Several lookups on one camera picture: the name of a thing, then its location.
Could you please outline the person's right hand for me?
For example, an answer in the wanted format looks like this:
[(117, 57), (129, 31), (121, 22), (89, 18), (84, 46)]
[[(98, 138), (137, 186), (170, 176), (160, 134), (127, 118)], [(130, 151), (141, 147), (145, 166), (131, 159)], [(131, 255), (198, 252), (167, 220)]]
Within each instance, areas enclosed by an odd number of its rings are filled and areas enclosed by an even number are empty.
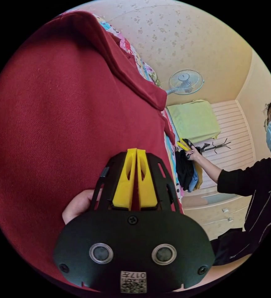
[(198, 160), (201, 156), (201, 148), (199, 146), (195, 147), (194, 145), (192, 145), (190, 147), (190, 150), (186, 152), (186, 158), (187, 160), (193, 160), (196, 161)]

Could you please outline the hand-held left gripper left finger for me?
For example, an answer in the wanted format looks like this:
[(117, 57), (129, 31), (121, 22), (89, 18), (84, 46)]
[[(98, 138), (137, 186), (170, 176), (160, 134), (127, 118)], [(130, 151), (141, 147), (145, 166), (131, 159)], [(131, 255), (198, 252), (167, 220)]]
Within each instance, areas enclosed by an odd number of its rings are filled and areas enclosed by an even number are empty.
[(115, 208), (131, 208), (136, 167), (136, 148), (128, 149), (112, 204)]

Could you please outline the person's left hand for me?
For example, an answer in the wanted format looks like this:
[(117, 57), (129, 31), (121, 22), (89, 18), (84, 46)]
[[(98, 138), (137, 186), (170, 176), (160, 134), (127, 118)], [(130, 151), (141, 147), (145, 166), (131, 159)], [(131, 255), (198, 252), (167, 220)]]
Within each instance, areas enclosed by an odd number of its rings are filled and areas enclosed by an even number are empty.
[(84, 190), (69, 202), (62, 212), (62, 219), (65, 225), (89, 209), (93, 195), (94, 190)]

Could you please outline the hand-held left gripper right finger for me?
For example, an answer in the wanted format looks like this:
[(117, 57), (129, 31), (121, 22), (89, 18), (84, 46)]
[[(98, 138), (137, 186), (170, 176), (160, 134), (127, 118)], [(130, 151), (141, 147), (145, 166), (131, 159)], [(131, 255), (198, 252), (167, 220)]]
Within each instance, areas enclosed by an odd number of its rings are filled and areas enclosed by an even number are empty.
[(137, 149), (138, 197), (140, 208), (157, 207), (157, 197), (146, 151)]

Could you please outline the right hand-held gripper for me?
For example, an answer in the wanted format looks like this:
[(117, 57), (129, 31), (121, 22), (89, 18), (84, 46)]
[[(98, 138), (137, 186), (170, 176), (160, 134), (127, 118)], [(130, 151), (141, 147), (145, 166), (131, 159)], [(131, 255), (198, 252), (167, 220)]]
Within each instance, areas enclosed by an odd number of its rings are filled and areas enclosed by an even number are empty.
[(180, 139), (180, 142), (177, 142), (177, 146), (184, 151), (192, 150), (192, 148), (194, 147), (193, 143), (186, 138)]

